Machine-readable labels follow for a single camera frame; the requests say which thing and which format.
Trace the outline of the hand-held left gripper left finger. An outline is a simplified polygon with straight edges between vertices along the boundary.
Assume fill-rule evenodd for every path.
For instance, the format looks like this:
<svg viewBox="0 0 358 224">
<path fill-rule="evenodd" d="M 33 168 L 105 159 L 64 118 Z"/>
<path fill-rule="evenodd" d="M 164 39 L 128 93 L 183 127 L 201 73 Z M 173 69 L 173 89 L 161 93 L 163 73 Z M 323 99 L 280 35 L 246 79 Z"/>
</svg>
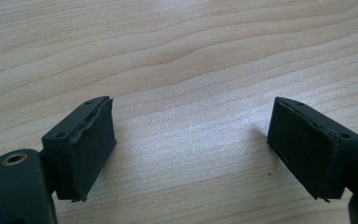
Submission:
<svg viewBox="0 0 358 224">
<path fill-rule="evenodd" d="M 61 200 L 84 201 L 113 151 L 113 100 L 88 100 L 42 137 L 41 157 L 53 165 L 54 187 Z"/>
</svg>

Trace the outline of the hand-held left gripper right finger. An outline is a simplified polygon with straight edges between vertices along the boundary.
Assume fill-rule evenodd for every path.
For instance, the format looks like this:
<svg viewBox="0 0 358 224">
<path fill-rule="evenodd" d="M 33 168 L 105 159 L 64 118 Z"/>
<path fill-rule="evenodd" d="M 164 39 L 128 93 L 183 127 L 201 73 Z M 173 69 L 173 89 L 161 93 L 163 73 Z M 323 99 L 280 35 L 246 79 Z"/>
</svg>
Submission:
<svg viewBox="0 0 358 224">
<path fill-rule="evenodd" d="M 315 199 L 339 199 L 348 162 L 358 158 L 358 134 L 298 101 L 277 97 L 268 145 Z"/>
</svg>

